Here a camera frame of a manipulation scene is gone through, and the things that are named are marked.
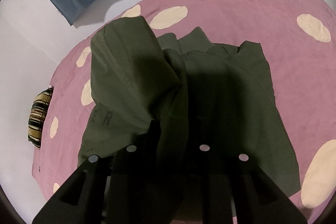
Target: silver rivet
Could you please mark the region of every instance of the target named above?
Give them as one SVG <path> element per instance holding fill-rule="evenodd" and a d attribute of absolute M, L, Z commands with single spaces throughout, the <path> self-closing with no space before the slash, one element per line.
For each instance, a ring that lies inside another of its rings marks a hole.
<path fill-rule="evenodd" d="M 246 154 L 240 154 L 240 155 L 239 155 L 239 159 L 240 159 L 241 161 L 248 161 L 248 160 L 249 160 L 249 156 L 246 155 Z"/>
<path fill-rule="evenodd" d="M 202 144 L 200 147 L 199 147 L 199 149 L 201 150 L 201 151 L 209 151 L 210 150 L 210 146 L 209 145 L 206 145 L 206 144 Z"/>
<path fill-rule="evenodd" d="M 135 145 L 130 145 L 130 146 L 127 146 L 126 150 L 128 152 L 134 152 L 135 150 L 137 150 L 137 147 Z"/>
<path fill-rule="evenodd" d="M 89 162 L 96 162 L 98 160 L 98 156 L 97 155 L 91 155 L 89 157 Z"/>

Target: white wall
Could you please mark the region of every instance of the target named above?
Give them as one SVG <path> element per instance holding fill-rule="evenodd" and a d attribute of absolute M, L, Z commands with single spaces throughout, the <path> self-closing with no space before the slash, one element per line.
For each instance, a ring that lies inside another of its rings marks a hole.
<path fill-rule="evenodd" d="M 68 22 L 49 0 L 0 1 L 0 183 L 27 223 L 45 203 L 31 176 L 27 123 L 35 96 L 82 39 L 140 0 L 97 0 Z M 336 0 L 325 0 L 336 10 Z"/>

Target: polka dot bedsheet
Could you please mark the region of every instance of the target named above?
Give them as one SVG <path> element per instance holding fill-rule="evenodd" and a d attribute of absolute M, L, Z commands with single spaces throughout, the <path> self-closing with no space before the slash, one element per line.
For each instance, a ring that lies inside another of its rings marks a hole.
<path fill-rule="evenodd" d="M 332 9 L 323 0 L 143 0 L 118 17 L 139 15 L 156 36 L 173 32 L 181 38 L 200 26 L 214 43 L 261 43 L 300 168 L 302 189 L 290 200 L 313 223 L 336 187 L 336 15 Z M 94 107 L 93 35 L 61 61 L 50 82 L 54 93 L 32 169 L 46 200 L 77 167 Z"/>

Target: striped pillow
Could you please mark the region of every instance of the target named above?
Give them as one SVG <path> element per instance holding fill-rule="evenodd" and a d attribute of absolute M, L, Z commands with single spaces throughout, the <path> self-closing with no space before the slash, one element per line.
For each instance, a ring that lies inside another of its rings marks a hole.
<path fill-rule="evenodd" d="M 32 142 L 37 148 L 41 147 L 42 129 L 49 103 L 53 95 L 54 87 L 41 92 L 31 107 L 28 120 L 28 141 Z"/>

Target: yellow oval spot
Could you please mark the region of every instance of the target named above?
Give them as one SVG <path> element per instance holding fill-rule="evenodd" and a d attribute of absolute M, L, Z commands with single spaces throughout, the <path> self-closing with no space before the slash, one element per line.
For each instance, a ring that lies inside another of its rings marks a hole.
<path fill-rule="evenodd" d="M 55 117 L 50 126 L 50 138 L 55 137 L 58 128 L 58 119 Z"/>
<path fill-rule="evenodd" d="M 139 4 L 131 9 L 128 9 L 121 17 L 137 17 L 141 13 L 141 7 Z"/>
<path fill-rule="evenodd" d="M 312 209 L 322 204 L 336 187 L 336 140 L 325 143 L 316 153 L 301 189 L 303 206 Z"/>
<path fill-rule="evenodd" d="M 53 189 L 52 189 L 52 191 L 54 192 L 54 193 L 56 193 L 56 191 L 59 189 L 59 184 L 58 183 L 54 183 L 54 187 L 53 187 Z"/>
<path fill-rule="evenodd" d="M 83 67 L 85 64 L 85 60 L 87 58 L 87 56 L 89 55 L 89 53 L 91 52 L 91 48 L 90 47 L 86 47 L 83 52 L 81 53 L 81 56 L 78 58 L 78 60 L 76 61 L 76 65 L 77 67 Z"/>
<path fill-rule="evenodd" d="M 84 85 L 83 91 L 82 91 L 82 105 L 86 106 L 93 102 L 92 96 L 91 96 L 91 79 L 86 82 Z"/>
<path fill-rule="evenodd" d="M 175 6 L 159 12 L 150 22 L 149 26 L 156 30 L 168 28 L 180 22 L 188 14 L 186 6 Z"/>
<path fill-rule="evenodd" d="M 323 25 L 323 23 L 309 14 L 302 14 L 297 17 L 297 24 L 308 35 L 315 38 L 318 41 L 328 43 L 331 41 L 329 30 Z"/>

